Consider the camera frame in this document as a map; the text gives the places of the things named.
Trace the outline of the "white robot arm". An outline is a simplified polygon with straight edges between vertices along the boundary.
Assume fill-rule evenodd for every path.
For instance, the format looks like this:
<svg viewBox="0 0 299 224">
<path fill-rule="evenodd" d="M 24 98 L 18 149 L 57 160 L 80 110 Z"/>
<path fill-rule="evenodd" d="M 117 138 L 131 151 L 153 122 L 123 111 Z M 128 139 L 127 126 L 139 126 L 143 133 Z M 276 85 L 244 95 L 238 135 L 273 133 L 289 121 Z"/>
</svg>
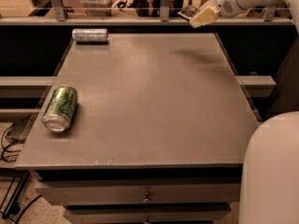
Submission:
<svg viewBox="0 0 299 224">
<path fill-rule="evenodd" d="M 219 17 L 277 0 L 209 0 L 190 19 L 197 28 Z M 299 0 L 283 0 L 299 29 Z M 240 190 L 238 224 L 299 224 L 299 112 L 265 121 L 249 140 Z"/>
</svg>

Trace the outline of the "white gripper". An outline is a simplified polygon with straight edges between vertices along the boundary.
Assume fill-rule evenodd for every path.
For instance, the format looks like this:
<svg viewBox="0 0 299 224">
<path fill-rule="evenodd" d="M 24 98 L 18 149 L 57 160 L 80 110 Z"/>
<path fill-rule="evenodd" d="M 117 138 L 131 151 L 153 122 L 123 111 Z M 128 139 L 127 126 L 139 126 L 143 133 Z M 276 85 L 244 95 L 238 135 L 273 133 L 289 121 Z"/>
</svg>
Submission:
<svg viewBox="0 0 299 224">
<path fill-rule="evenodd" d="M 215 22 L 219 14 L 222 17 L 234 17 L 240 13 L 241 9 L 236 0 L 208 0 L 200 6 L 199 12 L 190 19 L 190 24 L 193 28 L 198 28 Z"/>
</svg>

